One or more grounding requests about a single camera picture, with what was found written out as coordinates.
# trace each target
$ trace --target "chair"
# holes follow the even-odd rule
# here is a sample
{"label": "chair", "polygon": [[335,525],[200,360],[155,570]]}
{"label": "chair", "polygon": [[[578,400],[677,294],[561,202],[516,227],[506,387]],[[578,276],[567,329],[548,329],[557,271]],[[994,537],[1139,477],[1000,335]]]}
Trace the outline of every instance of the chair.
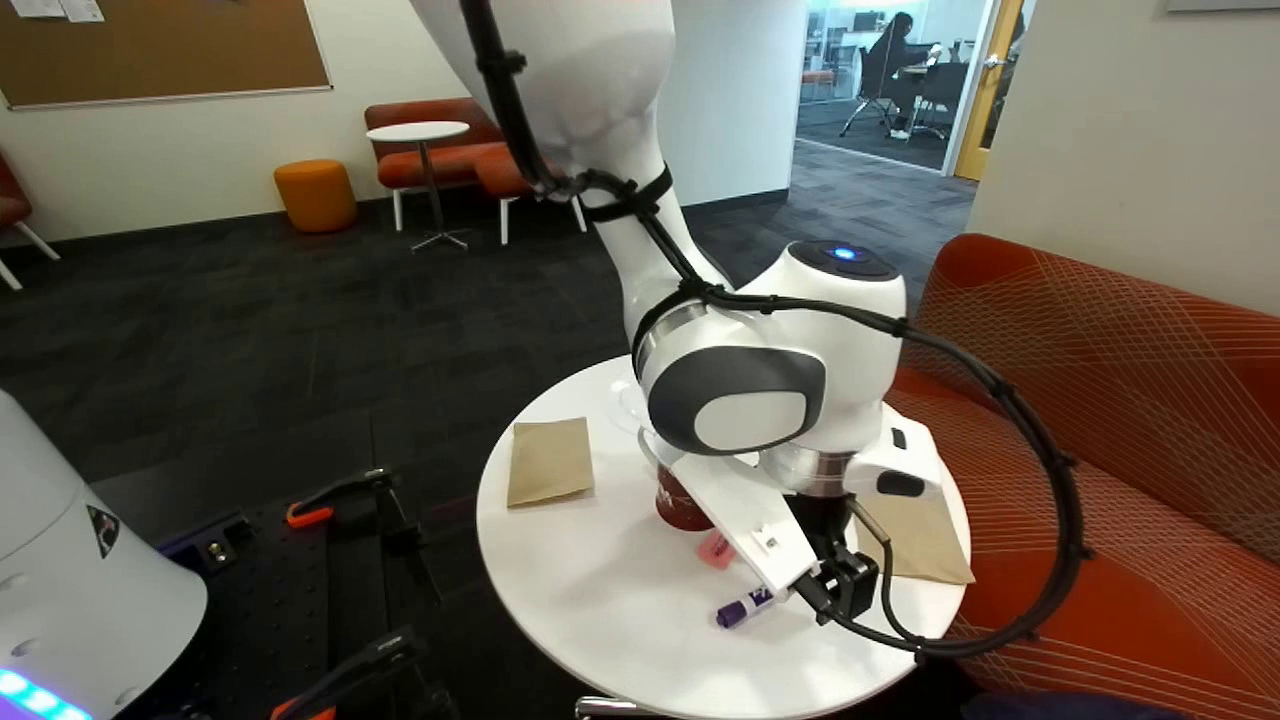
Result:
{"label": "chair", "polygon": [[[492,148],[474,159],[474,174],[478,174],[478,187],[488,194],[494,194],[494,234],[501,234],[501,242],[506,242],[511,238],[511,202],[518,194],[526,194],[518,162],[506,148]],[[582,220],[582,209],[574,194],[567,198],[567,209],[571,209],[574,231],[589,231],[589,220]]]}
{"label": "chair", "polygon": [[[504,131],[466,96],[365,108],[366,129],[411,124],[411,120],[463,120],[466,124],[463,134],[426,148],[432,179],[435,179],[435,187],[478,182],[488,194],[494,194],[501,198],[501,242],[506,242],[511,238],[511,202],[518,194],[526,194],[526,182],[511,159]],[[426,182],[421,153],[416,148],[383,148],[383,142],[370,142],[370,153],[376,153],[376,179],[390,190],[397,231],[403,231],[398,194]],[[574,198],[567,198],[567,202],[571,202],[574,227],[589,231],[582,209]]]}
{"label": "chair", "polygon": [[940,138],[946,138],[963,79],[967,79],[967,63],[932,63],[920,82],[909,129],[937,131]]}
{"label": "chair", "polygon": [[[31,216],[31,198],[18,187],[18,179],[11,174],[5,153],[0,153],[0,231],[18,227],[46,259],[61,259],[55,246],[43,242],[43,234],[37,234],[37,227],[26,224]],[[18,290],[25,283],[11,276],[11,266],[0,259],[0,280]]]}
{"label": "chair", "polygon": [[[411,120],[463,120],[466,124],[463,134],[450,134],[450,138],[438,138],[426,148],[435,187],[478,182],[474,157],[506,153],[504,131],[466,96],[365,108],[365,129],[411,124]],[[387,148],[387,142],[370,142],[370,157],[376,157],[376,179],[390,190],[397,231],[403,231],[403,190],[416,190],[426,182],[423,159],[416,148]]]}
{"label": "chair", "polygon": [[859,82],[856,82],[852,111],[846,111],[845,124],[838,124],[838,134],[852,129],[852,120],[856,120],[862,108],[881,108],[881,124],[886,120],[886,111],[896,108],[896,104],[886,99],[886,79],[892,79],[892,72],[886,72],[884,51],[859,48]]}

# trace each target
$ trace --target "desk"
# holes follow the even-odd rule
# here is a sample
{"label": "desk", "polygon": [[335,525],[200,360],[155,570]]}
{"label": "desk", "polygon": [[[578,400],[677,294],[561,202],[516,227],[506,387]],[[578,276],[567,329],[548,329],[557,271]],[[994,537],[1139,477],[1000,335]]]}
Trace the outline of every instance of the desk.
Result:
{"label": "desk", "polygon": [[[474,497],[478,556],[522,636],[582,684],[662,716],[824,716],[913,670],[913,654],[845,627],[815,627],[794,594],[722,631],[713,613],[750,589],[745,566],[695,561],[698,537],[670,531],[650,500],[655,470],[637,447],[644,400],[630,363],[590,363],[511,424],[589,416],[596,493],[506,509],[511,427],[494,438]],[[963,531],[956,489],[942,489]],[[896,580],[901,617],[946,631],[963,589]]]}
{"label": "desk", "polygon": [[432,216],[435,216],[435,231],[416,238],[411,250],[426,246],[426,242],[454,242],[466,246],[466,238],[450,234],[444,227],[444,209],[438,209],[438,187],[435,187],[435,173],[432,173],[432,142],[447,138],[447,134],[463,134],[471,124],[463,120],[416,120],[416,124],[383,124],[370,129],[366,138],[370,142],[411,142],[423,159],[423,174],[426,174],[426,194],[432,194]]}

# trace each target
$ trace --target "black cable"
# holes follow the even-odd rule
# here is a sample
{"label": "black cable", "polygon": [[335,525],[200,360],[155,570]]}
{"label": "black cable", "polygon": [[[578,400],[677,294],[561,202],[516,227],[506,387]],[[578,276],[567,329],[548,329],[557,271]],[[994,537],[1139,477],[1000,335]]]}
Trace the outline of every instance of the black cable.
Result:
{"label": "black cable", "polygon": [[867,636],[867,640],[881,640],[881,643],[892,643],[892,646],[905,646],[905,653],[924,653],[924,654],[977,654],[977,653],[991,653],[991,646],[1003,646],[1026,631],[1036,631],[1060,605],[1064,594],[1072,590],[1076,585],[1076,566],[1081,566],[1081,556],[1085,556],[1085,513],[1081,513],[1081,497],[1076,497],[1076,481],[1066,470],[1066,460],[1056,451],[1056,443],[1048,438],[1048,433],[1036,424],[1036,416],[1020,404],[1020,396],[1013,390],[1013,383],[1000,381],[1000,370],[991,370],[985,360],[967,354],[963,349],[940,338],[940,335],[927,335],[920,329],[913,329],[909,318],[892,318],[892,317],[881,317],[881,311],[862,311],[862,306],[845,306],[845,302],[824,302],[824,301],[798,301],[798,294],[728,294],[722,289],[709,283],[690,263],[688,254],[677,246],[677,238],[668,234],[668,227],[659,224],[659,213],[655,213],[655,194],[668,187],[668,173],[649,182],[649,187],[637,187],[628,179],[614,179],[607,173],[582,173],[574,179],[562,179],[557,174],[536,138],[532,138],[532,129],[526,129],[526,111],[518,104],[518,86],[516,86],[516,72],[526,63],[518,51],[506,51],[504,41],[501,41],[501,29],[494,29],[494,14],[488,9],[488,0],[460,0],[463,9],[463,20],[466,20],[466,37],[471,37],[471,48],[474,48],[474,69],[484,76],[484,86],[488,86],[488,99],[492,99],[492,111],[494,111],[494,124],[504,129],[506,142],[511,142],[511,157],[522,173],[522,179],[536,187],[536,190],[578,190],[578,187],[604,187],[613,190],[614,209],[628,209],[644,231],[650,234],[650,242],[662,250],[662,259],[677,266],[681,276],[681,289],[655,302],[641,329],[649,330],[668,306],[677,306],[683,294],[695,294],[713,306],[733,306],[733,311],[833,311],[833,317],[845,317],[845,318],[856,318],[862,329],[874,329],[874,330],[886,330],[886,335],[905,335],[905,338],[917,338],[932,352],[942,352],[951,354],[956,363],[963,363],[980,383],[985,390],[1000,404],[1000,410],[1020,427],[1020,434],[1031,443],[1036,460],[1044,465],[1048,470],[1048,482],[1052,482],[1052,500],[1056,500],[1056,521],[1060,521],[1060,537],[1056,537],[1056,562],[1052,562],[1052,575],[1044,580],[1036,605],[1014,617],[1013,622],[1003,622],[1000,631],[989,631],[980,640],[924,640],[917,631],[909,631],[896,613],[892,613],[892,599],[886,599],[886,585],[892,585],[892,539],[886,537],[874,537],[884,544],[884,585],[881,585],[881,605],[884,605],[884,617],[892,622],[892,631],[901,636],[886,636],[886,631],[874,631],[874,627],[862,627],[862,622],[852,622],[852,618],[838,618],[838,627],[856,631],[856,636]]}
{"label": "black cable", "polygon": [[862,306],[845,306],[845,302],[824,302],[824,301],[804,301],[804,294],[728,294],[728,290],[709,290],[698,294],[713,306],[733,306],[733,311],[833,311],[845,318],[856,318],[862,329],[886,330],[886,335],[905,335],[913,342],[924,342],[932,352],[942,352],[946,360],[956,360],[959,367],[967,367],[967,374],[977,374],[985,383],[985,390],[1000,404],[1000,410],[1013,419],[1013,427],[1031,443],[1048,489],[1052,489],[1052,509],[1056,509],[1056,561],[1052,570],[1036,594],[1036,605],[1026,605],[1013,622],[977,636],[977,640],[924,640],[917,631],[909,631],[901,622],[901,617],[892,613],[892,539],[874,537],[874,544],[884,544],[884,580],[881,580],[881,605],[884,605],[884,618],[892,622],[892,631],[874,631],[852,618],[837,618],[838,627],[917,653],[917,654],[937,654],[937,658],[963,658],[963,654],[980,654],[980,653],[994,653],[1013,640],[1031,636],[1072,590],[1076,570],[1081,570],[1081,556],[1085,556],[1085,509],[1081,509],[1081,493],[1072,481],[1072,460],[1064,451],[1056,451],[1056,443],[1048,438],[1048,433],[1041,427],[1041,419],[1026,410],[1026,404],[1013,390],[1013,383],[989,367],[985,360],[977,360],[970,352],[913,329],[909,318],[892,318],[881,311],[862,311]]}

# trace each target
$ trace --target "red couch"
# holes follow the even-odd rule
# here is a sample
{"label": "red couch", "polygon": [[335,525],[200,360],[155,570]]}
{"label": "red couch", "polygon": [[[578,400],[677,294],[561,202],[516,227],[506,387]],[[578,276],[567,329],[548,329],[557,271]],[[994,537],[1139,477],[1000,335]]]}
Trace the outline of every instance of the red couch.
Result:
{"label": "red couch", "polygon": [[[1086,525],[1066,605],[967,670],[1003,690],[1280,716],[1280,317],[956,234],[917,318],[1020,387],[1076,460]],[[956,636],[1003,622],[1052,561],[1041,465],[924,352],[905,354],[892,404],[937,433],[970,513]]]}

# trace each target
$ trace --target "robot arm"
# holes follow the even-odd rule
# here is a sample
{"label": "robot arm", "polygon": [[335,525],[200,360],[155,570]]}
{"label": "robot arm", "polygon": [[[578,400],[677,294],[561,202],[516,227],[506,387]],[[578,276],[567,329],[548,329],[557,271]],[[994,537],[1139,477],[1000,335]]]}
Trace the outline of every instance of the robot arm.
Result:
{"label": "robot arm", "polygon": [[[411,9],[506,131],[526,182],[589,209],[625,290],[630,367],[655,427],[649,451],[766,589],[798,589],[820,618],[846,622],[859,566],[846,566],[845,509],[867,455],[896,434],[884,390],[909,330],[905,276],[867,246],[790,242],[750,283],[728,289],[688,234],[655,142],[670,0]],[[901,477],[940,469],[932,438],[886,455]]]}

